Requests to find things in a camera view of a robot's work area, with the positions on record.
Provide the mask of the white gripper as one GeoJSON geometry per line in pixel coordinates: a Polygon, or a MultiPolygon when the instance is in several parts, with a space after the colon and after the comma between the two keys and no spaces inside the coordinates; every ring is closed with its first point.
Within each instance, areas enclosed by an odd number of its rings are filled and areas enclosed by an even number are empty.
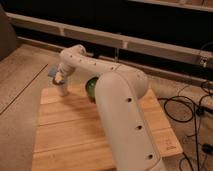
{"type": "Polygon", "coordinates": [[[74,68],[68,65],[60,65],[55,75],[54,81],[57,84],[65,83],[67,78],[74,72],[74,68]]]}

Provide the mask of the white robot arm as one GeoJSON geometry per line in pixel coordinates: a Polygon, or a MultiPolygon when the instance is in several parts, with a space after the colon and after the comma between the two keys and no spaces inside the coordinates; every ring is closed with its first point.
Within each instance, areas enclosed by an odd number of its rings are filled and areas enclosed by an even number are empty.
{"type": "Polygon", "coordinates": [[[98,76],[95,102],[117,171],[166,171],[145,119],[140,99],[148,89],[146,74],[136,68],[90,58],[82,45],[60,52],[54,82],[67,92],[67,78],[77,68],[98,76]]]}

